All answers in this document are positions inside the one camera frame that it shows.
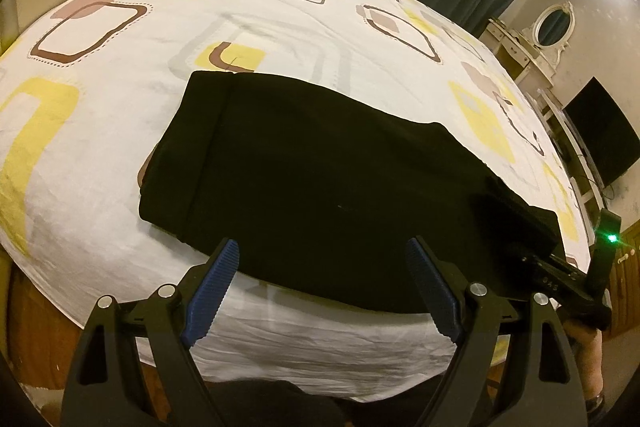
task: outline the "person's hand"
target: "person's hand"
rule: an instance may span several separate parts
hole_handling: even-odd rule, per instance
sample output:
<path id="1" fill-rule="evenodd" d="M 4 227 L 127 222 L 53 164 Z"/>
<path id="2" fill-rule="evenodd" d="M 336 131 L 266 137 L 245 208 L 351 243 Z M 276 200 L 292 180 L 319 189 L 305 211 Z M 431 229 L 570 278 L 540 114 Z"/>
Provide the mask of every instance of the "person's hand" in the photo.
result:
<path id="1" fill-rule="evenodd" d="M 603 389 L 602 381 L 602 332 L 590 328 L 575 319 L 562 322 L 567 336 L 575 339 L 579 348 L 575 362 L 580 373 L 584 399 L 596 398 Z"/>

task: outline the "bed sheet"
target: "bed sheet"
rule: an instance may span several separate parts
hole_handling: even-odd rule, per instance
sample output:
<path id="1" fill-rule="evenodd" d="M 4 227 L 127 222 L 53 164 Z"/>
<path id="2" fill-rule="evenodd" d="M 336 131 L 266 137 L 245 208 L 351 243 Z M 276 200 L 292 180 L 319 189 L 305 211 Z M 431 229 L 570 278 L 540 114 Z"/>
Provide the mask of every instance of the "bed sheet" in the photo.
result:
<path id="1" fill-rule="evenodd" d="M 587 269 L 577 201 L 536 114 L 484 45 L 418 1 L 70 0 L 0 57 L 0 241 L 76 324 L 99 296 L 146 298 L 205 259 L 137 211 L 137 172 L 194 70 L 293 76 L 442 123 L 556 212 L 570 261 Z M 362 401 L 442 372 L 453 351 L 427 314 L 362 311 L 243 274 L 191 349 L 209 380 L 282 378 Z"/>

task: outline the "folded black cloth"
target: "folded black cloth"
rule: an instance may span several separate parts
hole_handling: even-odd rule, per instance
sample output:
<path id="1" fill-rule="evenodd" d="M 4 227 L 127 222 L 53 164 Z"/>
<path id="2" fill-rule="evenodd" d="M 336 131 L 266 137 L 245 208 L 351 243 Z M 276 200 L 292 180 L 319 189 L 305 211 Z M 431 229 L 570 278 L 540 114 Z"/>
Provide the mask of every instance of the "folded black cloth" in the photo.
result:
<path id="1" fill-rule="evenodd" d="M 274 74 L 194 72 L 140 193 L 140 217 L 193 248 L 231 237 L 241 272 L 375 311 L 426 311 L 404 263 L 415 235 L 513 297 L 529 288 L 504 245 L 561 248 L 555 214 L 441 124 Z"/>

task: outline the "bed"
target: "bed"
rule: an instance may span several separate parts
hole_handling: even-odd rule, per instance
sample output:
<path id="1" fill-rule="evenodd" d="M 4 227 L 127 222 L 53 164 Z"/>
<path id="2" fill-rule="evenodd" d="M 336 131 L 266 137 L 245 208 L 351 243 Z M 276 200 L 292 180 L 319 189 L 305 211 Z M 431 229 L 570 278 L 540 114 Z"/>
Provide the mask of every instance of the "bed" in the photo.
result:
<path id="1" fill-rule="evenodd" d="M 77 325 L 101 295 L 145 298 L 205 259 L 138 216 L 136 175 L 194 70 L 292 76 L 440 122 L 527 203 L 555 211 L 568 260 L 587 270 L 577 201 L 535 112 L 483 44 L 418 1 L 59 1 L 25 16 L 0 57 L 0 243 Z M 439 374 L 454 348 L 428 314 L 238 273 L 191 354 L 207 380 L 372 401 Z"/>

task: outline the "drawer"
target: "drawer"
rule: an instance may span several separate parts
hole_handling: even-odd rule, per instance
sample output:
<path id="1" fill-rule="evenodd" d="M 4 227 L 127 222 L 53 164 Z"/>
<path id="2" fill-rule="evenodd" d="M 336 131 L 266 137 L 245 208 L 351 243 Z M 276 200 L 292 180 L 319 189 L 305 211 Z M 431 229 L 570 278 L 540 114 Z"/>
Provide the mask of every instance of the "drawer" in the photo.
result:
<path id="1" fill-rule="evenodd" d="M 499 41 L 501 41 L 504 37 L 504 32 L 493 23 L 489 23 L 489 25 L 486 27 L 486 30 Z"/>
<path id="2" fill-rule="evenodd" d="M 519 47 L 516 46 L 516 44 L 511 41 L 504 41 L 502 45 L 507 50 L 508 54 L 510 54 L 511 57 L 513 57 L 523 68 L 526 67 L 527 64 L 529 64 L 529 57 L 527 57 L 527 55 Z"/>

